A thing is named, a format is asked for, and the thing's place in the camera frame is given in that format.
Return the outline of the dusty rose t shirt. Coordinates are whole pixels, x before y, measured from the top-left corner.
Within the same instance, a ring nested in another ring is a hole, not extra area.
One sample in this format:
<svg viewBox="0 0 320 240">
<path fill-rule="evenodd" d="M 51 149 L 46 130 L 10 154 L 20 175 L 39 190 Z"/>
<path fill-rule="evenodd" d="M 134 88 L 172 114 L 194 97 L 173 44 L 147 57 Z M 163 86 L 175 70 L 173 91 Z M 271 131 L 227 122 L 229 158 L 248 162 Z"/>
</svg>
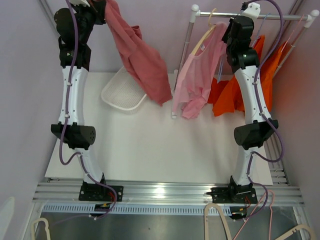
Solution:
<svg viewBox="0 0 320 240">
<path fill-rule="evenodd" d="M 166 63 L 155 48 L 143 41 L 140 27 L 130 26 L 123 19 L 114 0 L 106 2 L 104 18 L 127 72 L 159 106 L 171 100 Z"/>
</svg>

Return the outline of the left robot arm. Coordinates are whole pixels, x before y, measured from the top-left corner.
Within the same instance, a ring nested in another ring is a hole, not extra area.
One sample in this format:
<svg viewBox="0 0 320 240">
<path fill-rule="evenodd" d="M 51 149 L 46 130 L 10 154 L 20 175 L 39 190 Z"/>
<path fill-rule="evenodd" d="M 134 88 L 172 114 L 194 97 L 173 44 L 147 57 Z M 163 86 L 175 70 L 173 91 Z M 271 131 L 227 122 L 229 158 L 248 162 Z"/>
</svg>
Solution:
<svg viewBox="0 0 320 240">
<path fill-rule="evenodd" d="M 51 132 L 59 139 L 59 160 L 64 166 L 78 158 L 83 171 L 80 195 L 86 193 L 97 201 L 107 197 L 105 176 L 95 158 L 93 144 L 96 129 L 85 124 L 84 93 L 89 74 L 91 49 L 89 37 L 95 25 L 104 25 L 106 1 L 68 0 L 67 7 L 54 14 L 59 34 L 59 60 L 63 74 L 63 97 L 57 124 Z M 73 150 L 70 159 L 63 158 L 63 145 Z"/>
</svg>

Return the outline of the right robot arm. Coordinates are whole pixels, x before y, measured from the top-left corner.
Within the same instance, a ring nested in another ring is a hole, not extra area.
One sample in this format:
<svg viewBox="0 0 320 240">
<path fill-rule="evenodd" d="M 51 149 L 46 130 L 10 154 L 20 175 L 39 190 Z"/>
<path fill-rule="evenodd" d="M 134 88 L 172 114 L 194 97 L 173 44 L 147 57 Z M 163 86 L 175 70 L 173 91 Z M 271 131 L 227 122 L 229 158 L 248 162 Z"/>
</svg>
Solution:
<svg viewBox="0 0 320 240">
<path fill-rule="evenodd" d="M 239 84 L 245 112 L 245 124 L 234 129 L 234 139 L 239 146 L 235 172 L 230 177 L 227 196 L 240 202 L 253 192 L 250 175 L 253 158 L 258 149 L 274 133 L 279 124 L 273 120 L 266 106 L 260 82 L 258 53 L 251 46 L 254 21 L 238 15 L 229 21 L 222 37 L 226 44 L 227 62 Z"/>
</svg>

